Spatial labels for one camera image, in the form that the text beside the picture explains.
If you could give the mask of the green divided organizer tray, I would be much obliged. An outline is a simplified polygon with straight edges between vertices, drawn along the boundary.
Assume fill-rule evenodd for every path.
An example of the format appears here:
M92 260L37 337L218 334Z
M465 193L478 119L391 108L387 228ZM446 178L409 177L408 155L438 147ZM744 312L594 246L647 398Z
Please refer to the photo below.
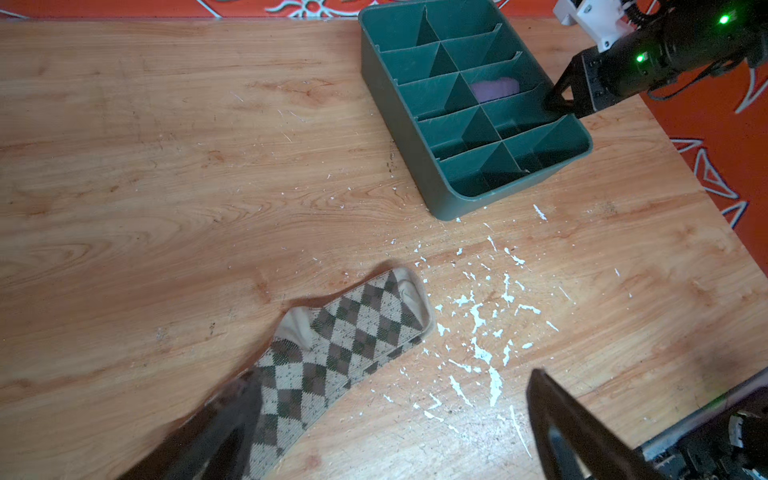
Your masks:
M573 115L490 1L405 1L358 16L361 73L430 213L450 221L589 155ZM511 77L517 95L478 103L470 85Z

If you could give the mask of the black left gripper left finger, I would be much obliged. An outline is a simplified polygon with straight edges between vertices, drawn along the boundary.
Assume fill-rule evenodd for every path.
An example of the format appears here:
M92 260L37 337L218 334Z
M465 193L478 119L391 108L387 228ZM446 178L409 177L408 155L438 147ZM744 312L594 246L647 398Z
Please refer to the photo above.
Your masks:
M121 477L240 479L249 462L261 407L260 373L248 369Z

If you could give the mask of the purple teal yellow sock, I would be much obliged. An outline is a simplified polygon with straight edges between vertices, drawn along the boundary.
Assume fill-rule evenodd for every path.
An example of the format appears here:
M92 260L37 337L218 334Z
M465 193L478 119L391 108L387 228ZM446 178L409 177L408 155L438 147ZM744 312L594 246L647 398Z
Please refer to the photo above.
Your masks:
M519 81L511 77L478 81L472 83L470 89L480 104L517 95L521 91Z

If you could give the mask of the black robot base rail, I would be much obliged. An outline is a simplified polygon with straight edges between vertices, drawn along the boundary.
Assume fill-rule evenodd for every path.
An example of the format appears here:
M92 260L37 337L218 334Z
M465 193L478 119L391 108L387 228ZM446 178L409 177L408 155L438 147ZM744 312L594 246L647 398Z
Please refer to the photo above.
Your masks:
M767 371L637 448L666 479L767 477Z

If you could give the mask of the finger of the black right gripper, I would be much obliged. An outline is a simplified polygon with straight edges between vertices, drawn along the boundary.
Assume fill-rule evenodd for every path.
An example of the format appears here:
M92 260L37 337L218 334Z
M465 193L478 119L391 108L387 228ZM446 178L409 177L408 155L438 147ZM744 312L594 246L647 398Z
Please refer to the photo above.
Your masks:
M547 110L561 115L585 115L585 72L580 62L571 62L545 97Z

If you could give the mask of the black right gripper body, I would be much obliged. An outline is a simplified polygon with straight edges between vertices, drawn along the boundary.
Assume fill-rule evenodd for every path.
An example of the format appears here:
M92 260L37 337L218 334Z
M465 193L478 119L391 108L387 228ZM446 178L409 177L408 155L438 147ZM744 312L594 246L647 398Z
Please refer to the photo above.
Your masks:
M680 74L720 61L711 30L691 19L665 17L617 40L604 52L592 47L571 59L569 112L586 117Z

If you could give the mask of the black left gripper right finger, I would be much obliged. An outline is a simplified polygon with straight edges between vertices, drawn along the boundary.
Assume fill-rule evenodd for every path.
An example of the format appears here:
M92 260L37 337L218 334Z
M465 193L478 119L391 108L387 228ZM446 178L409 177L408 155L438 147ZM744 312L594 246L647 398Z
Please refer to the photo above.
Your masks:
M548 479L660 479L643 457L584 408L543 369L534 369L526 399L536 449Z

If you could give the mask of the olive argyle patterned sock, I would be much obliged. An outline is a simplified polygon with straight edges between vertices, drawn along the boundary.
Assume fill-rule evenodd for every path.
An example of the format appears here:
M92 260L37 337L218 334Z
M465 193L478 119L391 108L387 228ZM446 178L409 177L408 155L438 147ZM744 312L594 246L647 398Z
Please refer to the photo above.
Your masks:
M289 309L256 362L231 381L260 394L238 479L262 479L352 386L421 343L435 328L422 279L387 270L322 307Z

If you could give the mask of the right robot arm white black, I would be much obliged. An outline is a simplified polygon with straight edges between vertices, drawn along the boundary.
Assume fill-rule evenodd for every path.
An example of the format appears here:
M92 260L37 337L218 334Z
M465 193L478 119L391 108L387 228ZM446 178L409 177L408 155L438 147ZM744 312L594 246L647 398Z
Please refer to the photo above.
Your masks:
M545 100L578 118L640 93L657 100L656 90L689 71L701 81L767 61L764 1L660 1L651 13L634 1L559 1L553 12L595 43L572 57Z

